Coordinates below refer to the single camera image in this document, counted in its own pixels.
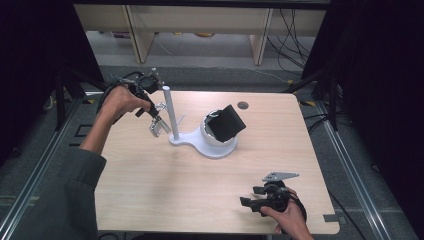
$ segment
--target gray cylindrical post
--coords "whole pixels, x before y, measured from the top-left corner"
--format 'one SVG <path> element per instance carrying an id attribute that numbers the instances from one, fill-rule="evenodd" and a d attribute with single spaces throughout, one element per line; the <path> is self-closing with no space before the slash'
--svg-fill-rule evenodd
<path id="1" fill-rule="evenodd" d="M 165 95 L 166 108 L 168 110 L 169 120 L 171 121 L 172 133 L 174 134 L 174 139 L 178 140 L 180 138 L 180 135 L 178 134 L 178 126 L 177 120 L 175 119 L 174 104 L 172 103 L 171 98 L 171 90 L 168 86 L 163 86 L 162 90 L 163 94 Z"/>

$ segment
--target person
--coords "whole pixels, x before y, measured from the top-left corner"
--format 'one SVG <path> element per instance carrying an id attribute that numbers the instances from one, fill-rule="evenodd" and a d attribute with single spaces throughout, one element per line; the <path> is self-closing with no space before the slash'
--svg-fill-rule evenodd
<path id="1" fill-rule="evenodd" d="M 97 239 L 94 190 L 106 165 L 101 154 L 109 131 L 121 115 L 137 108 L 149 111 L 151 107 L 154 106 L 135 97 L 125 85 L 114 88 L 80 147 L 65 156 L 57 176 L 43 191 L 36 207 L 19 224 L 13 239 Z M 283 229 L 296 240 L 311 239 L 294 202 L 289 202 L 284 213 L 267 207 L 261 211 L 277 221 L 277 232 Z"/>

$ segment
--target white base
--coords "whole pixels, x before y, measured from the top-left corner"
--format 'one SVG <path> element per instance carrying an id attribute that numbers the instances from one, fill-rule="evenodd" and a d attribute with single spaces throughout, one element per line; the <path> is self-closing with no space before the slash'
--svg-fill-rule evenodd
<path id="1" fill-rule="evenodd" d="M 200 127 L 191 133 L 178 133 L 180 138 L 174 139 L 174 135 L 169 136 L 169 142 L 174 146 L 190 145 L 207 158 L 220 159 L 224 158 L 234 151 L 237 146 L 237 138 L 235 137 L 226 146 L 213 146 L 209 144 L 202 136 Z"/>

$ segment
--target wooden table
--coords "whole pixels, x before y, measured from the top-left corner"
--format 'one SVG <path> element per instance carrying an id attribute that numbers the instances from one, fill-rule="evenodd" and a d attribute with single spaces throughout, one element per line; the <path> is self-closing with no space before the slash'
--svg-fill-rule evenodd
<path id="1" fill-rule="evenodd" d="M 162 92 L 151 95 L 165 102 Z M 253 186 L 263 186 L 272 171 L 295 172 L 287 179 L 308 213 L 313 234 L 336 234 L 334 215 L 320 167 L 291 94 L 173 91 L 180 132 L 195 130 L 214 109 L 232 104 L 246 124 L 229 156 L 212 160 L 191 146 L 172 146 L 163 132 L 149 131 L 150 116 L 126 114 L 117 122 L 104 149 L 108 159 L 96 190 L 100 230 L 181 233 L 273 234 L 275 221 L 252 213 L 240 197 L 255 198 Z M 237 107 L 240 101 L 248 109 Z M 161 116 L 168 124 L 168 114 Z"/>

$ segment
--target dark long-sleeve shirt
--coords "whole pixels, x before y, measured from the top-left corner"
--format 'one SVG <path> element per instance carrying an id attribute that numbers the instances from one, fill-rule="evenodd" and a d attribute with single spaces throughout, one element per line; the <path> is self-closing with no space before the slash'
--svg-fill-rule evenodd
<path id="1" fill-rule="evenodd" d="M 106 159 L 71 150 L 57 177 L 16 229 L 13 239 L 97 239 L 94 190 Z"/>

